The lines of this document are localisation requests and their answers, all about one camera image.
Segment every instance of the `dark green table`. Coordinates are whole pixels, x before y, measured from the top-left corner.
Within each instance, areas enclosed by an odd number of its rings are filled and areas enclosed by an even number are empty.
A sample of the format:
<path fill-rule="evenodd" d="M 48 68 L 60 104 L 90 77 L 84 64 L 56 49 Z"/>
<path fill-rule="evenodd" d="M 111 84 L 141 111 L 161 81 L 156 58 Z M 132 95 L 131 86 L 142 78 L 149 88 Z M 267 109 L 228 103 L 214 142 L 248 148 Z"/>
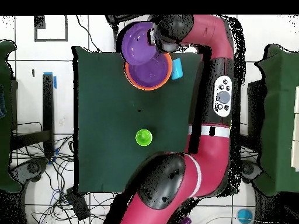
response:
<path fill-rule="evenodd" d="M 121 192 L 139 164 L 159 151 L 183 152 L 190 103 L 200 63 L 198 54 L 180 58 L 183 77 L 143 91 L 133 87 L 118 53 L 76 47 L 79 76 L 79 190 Z M 152 132 L 149 146 L 135 141 L 138 130 Z"/>
<path fill-rule="evenodd" d="M 8 167 L 11 156 L 11 129 L 12 129 L 12 106 L 11 106 L 11 73 L 6 58 L 16 49 L 13 42 L 3 40 L 0 42 L 0 84 L 4 86 L 4 99 L 7 113 L 0 118 L 0 189 L 16 193 L 21 187 L 18 182 L 11 179 Z"/>
<path fill-rule="evenodd" d="M 254 181 L 267 196 L 281 191 L 299 193 L 299 172 L 291 167 L 295 89 L 299 86 L 299 53 L 283 51 L 277 45 L 267 49 L 258 63 L 265 73 L 267 95 L 261 131 L 264 172 Z"/>

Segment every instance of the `white floor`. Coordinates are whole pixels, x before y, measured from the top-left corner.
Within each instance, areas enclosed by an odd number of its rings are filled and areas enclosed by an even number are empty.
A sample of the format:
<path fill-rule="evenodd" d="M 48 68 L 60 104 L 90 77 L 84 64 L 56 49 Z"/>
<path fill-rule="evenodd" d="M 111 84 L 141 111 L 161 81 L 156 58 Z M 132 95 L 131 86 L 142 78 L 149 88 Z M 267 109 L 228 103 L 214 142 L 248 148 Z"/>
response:
<path fill-rule="evenodd" d="M 248 82 L 261 79 L 261 74 L 254 62 L 261 60 L 266 45 L 277 43 L 292 50 L 299 50 L 299 20 L 298 17 L 283 15 L 234 15 L 241 22 L 246 42 L 246 84 L 242 87 L 241 102 L 241 132 L 246 133 Z M 44 72 L 52 72 L 57 77 L 57 88 L 54 89 L 55 105 L 55 139 L 73 134 L 73 70 L 71 46 L 82 46 L 96 51 L 87 32 L 78 24 L 76 16 L 67 16 L 68 42 L 34 42 L 33 16 L 0 16 L 0 39 L 13 40 L 18 49 L 9 55 L 9 64 L 19 82 L 18 88 L 18 123 L 42 123 L 42 84 Z M 79 16 L 81 25 L 86 27 L 93 42 L 102 51 L 114 51 L 113 32 L 104 16 Z M 63 39 L 63 16 L 46 16 L 46 29 L 38 31 L 38 37 L 43 39 Z M 39 125 L 22 125 L 19 132 L 38 131 Z M 63 153 L 71 154 L 68 146 L 63 147 Z M 18 154 L 12 165 L 24 161 L 24 156 Z M 74 165 L 69 163 L 68 170 Z M 53 187 L 57 188 L 55 170 L 49 165 L 47 173 L 51 177 Z M 74 183 L 74 172 L 65 171 L 66 188 Z M 241 184 L 240 192 L 233 197 L 207 198 L 202 200 L 190 214 L 192 224 L 240 224 L 237 212 L 241 208 L 255 211 L 255 197 L 251 186 Z M 30 183 L 26 194 L 26 215 L 29 224 L 37 224 L 32 218 L 32 212 L 44 212 L 52 198 L 49 178 L 44 174 L 37 183 Z M 94 194 L 86 197 L 86 201 L 95 215 L 104 215 L 109 210 L 112 194 Z M 103 206 L 98 202 L 107 200 Z M 66 221 L 48 219 L 48 224 L 70 224 Z M 102 220 L 92 219 L 91 224 L 101 224 Z"/>

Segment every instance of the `purple bowl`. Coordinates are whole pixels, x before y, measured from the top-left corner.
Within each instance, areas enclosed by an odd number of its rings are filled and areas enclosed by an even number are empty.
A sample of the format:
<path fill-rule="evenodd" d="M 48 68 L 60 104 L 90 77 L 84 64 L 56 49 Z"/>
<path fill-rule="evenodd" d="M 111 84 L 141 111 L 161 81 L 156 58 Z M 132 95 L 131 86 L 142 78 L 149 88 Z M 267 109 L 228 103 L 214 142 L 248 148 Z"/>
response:
<path fill-rule="evenodd" d="M 121 53 L 128 64 L 142 65 L 156 54 L 156 46 L 148 42 L 148 30 L 152 25 L 152 22 L 138 22 L 124 34 Z"/>
<path fill-rule="evenodd" d="M 156 55 L 142 65 L 128 66 L 131 78 L 136 84 L 145 88 L 153 88 L 164 81 L 168 74 L 168 62 L 164 54 Z"/>

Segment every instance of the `blue tape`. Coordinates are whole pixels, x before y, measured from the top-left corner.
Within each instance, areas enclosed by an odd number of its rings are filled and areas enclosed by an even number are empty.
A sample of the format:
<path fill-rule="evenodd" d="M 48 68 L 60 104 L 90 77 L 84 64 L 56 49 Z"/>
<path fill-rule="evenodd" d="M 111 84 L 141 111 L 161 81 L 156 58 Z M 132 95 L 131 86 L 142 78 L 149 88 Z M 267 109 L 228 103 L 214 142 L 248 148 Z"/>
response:
<path fill-rule="evenodd" d="M 55 162 L 55 161 L 56 161 L 56 157 L 52 157 L 52 162 Z"/>
<path fill-rule="evenodd" d="M 53 76 L 53 72 L 44 72 L 44 75 L 52 75 Z M 53 76 L 53 86 L 55 89 L 57 88 L 56 76 Z"/>
<path fill-rule="evenodd" d="M 54 88 L 56 89 L 57 88 L 56 76 L 53 77 L 53 85 Z"/>

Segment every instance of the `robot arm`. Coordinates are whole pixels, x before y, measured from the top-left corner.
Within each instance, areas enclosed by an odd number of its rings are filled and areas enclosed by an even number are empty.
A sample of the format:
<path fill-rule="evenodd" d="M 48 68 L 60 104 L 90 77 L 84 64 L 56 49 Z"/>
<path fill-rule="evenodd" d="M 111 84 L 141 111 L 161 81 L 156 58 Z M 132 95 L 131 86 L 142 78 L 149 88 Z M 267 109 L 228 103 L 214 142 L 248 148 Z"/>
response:
<path fill-rule="evenodd" d="M 198 98 L 201 135 L 196 154 L 165 153 L 150 161 L 152 170 L 120 224 L 167 224 L 186 199 L 214 193 L 230 162 L 234 44 L 227 22 L 211 15 L 161 15 L 151 21 L 151 40 L 161 51 L 173 52 L 179 45 L 211 48 Z"/>

